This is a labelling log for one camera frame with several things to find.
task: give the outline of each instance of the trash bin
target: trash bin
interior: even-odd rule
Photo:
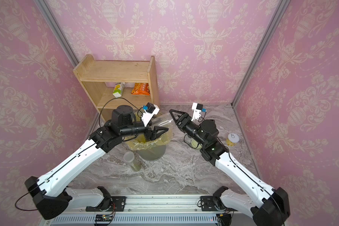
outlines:
[[[132,151],[137,151],[137,153],[147,161],[155,161],[161,158],[166,151],[166,144],[168,144],[172,139],[172,129],[175,123],[169,113],[159,115],[157,118],[152,119],[152,126],[162,126],[168,128],[168,131],[158,139],[154,141],[146,142],[145,136],[143,134],[138,135],[136,139],[127,141],[129,148]]]

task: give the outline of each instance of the transparent plastic cup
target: transparent plastic cup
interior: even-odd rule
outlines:
[[[137,157],[131,151],[127,151],[123,156],[124,161],[131,166],[134,172],[140,170],[140,162]]]

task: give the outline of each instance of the yellow can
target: yellow can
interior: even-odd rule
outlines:
[[[235,146],[239,141],[240,137],[236,133],[230,133],[226,139],[226,143],[228,146]]]

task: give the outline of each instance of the orange snack bag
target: orange snack bag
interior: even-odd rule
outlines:
[[[132,94],[150,95],[148,83],[135,83]]]

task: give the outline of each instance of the damask wallpaper pattern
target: damask wallpaper pattern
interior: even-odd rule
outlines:
[[[156,57],[162,103],[229,103],[278,0],[46,0],[79,59]]]
[[[339,225],[339,0],[290,2],[236,111],[289,225]]]
[[[14,208],[24,181],[85,139],[95,108],[33,1],[0,0],[0,225],[37,225]],[[19,206],[35,208],[30,195]]]

